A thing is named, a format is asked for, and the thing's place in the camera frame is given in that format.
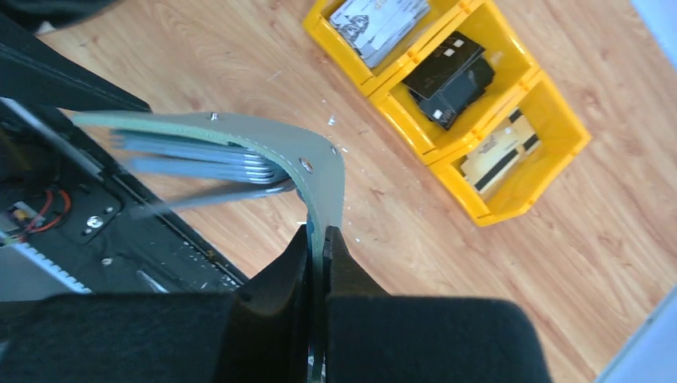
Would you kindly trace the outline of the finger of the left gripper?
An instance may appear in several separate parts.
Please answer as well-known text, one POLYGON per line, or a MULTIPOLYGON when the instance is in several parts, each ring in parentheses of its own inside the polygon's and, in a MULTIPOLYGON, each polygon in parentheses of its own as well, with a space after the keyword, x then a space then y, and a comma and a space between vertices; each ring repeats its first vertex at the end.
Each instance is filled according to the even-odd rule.
POLYGON ((1 15, 1 96, 77 112, 149 112, 148 103, 63 57, 1 15))

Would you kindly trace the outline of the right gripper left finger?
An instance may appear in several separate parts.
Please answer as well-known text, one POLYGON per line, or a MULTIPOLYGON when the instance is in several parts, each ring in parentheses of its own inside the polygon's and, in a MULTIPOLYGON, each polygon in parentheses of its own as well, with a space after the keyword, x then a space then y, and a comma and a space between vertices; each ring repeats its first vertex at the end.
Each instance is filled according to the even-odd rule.
POLYGON ((1 356, 4 382, 304 382, 307 229, 226 294, 61 294, 1 356))

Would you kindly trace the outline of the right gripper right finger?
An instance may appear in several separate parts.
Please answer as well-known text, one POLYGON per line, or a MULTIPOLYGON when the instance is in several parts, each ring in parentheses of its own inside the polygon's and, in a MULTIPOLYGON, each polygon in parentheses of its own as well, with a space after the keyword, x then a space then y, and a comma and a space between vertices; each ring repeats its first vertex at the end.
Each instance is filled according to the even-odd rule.
POLYGON ((392 295, 327 228, 329 382, 549 382, 526 313, 499 298, 392 295))

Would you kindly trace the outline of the green card holder wallet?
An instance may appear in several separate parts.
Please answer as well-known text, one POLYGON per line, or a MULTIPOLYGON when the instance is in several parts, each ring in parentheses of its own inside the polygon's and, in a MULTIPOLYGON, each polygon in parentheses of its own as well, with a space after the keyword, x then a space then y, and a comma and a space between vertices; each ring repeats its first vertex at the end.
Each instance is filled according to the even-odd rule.
POLYGON ((340 227, 345 165, 340 151, 316 132, 233 113, 90 112, 77 126, 110 128, 120 149, 136 152, 129 169, 219 180, 211 189, 150 203, 136 217, 296 192, 307 207, 314 291, 323 286, 328 227, 340 227))

